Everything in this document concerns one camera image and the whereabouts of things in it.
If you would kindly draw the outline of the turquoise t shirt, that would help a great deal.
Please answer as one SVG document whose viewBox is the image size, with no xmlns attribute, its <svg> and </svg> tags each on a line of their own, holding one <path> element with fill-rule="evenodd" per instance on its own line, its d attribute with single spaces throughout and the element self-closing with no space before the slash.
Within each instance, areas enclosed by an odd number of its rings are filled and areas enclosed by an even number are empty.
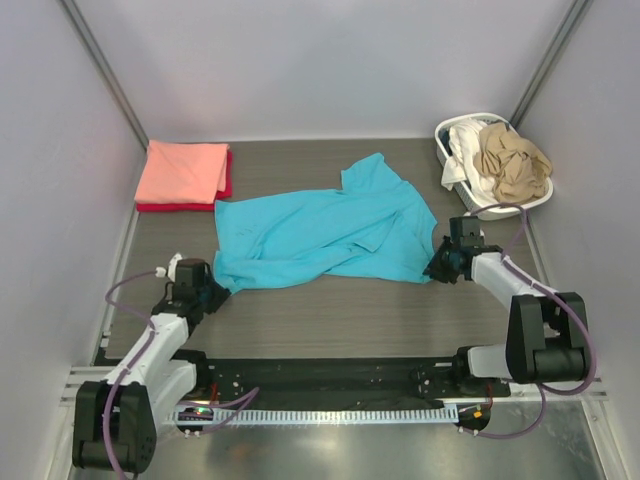
<svg viewBox="0 0 640 480">
<path fill-rule="evenodd" d="M 219 201 L 215 225 L 214 278 L 238 293 L 322 275 L 425 284 L 437 220 L 375 153 L 342 171 L 338 189 Z"/>
</svg>

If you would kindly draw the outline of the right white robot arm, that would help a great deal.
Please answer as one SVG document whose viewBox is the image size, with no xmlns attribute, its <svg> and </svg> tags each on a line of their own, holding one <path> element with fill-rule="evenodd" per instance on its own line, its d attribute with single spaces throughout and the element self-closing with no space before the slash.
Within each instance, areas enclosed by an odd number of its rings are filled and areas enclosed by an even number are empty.
<svg viewBox="0 0 640 480">
<path fill-rule="evenodd" d="M 501 379 L 558 395 L 585 391 L 596 365 L 583 298 L 536 281 L 502 248 L 487 244 L 477 217 L 453 217 L 449 227 L 425 274 L 445 284 L 472 281 L 508 312 L 503 344 L 458 349 L 450 372 L 453 388 L 471 396 L 487 379 Z"/>
</svg>

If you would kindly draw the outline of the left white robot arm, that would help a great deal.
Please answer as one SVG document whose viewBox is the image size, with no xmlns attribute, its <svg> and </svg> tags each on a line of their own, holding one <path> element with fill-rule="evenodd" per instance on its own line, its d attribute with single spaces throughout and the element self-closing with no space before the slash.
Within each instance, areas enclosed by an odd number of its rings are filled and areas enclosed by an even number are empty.
<svg viewBox="0 0 640 480">
<path fill-rule="evenodd" d="M 71 459 L 77 468 L 143 473 L 174 408 L 213 389 L 206 354 L 184 345 L 229 291 L 202 259 L 176 254 L 154 273 L 167 281 L 161 300 L 142 317 L 144 332 L 106 376 L 76 393 Z"/>
</svg>

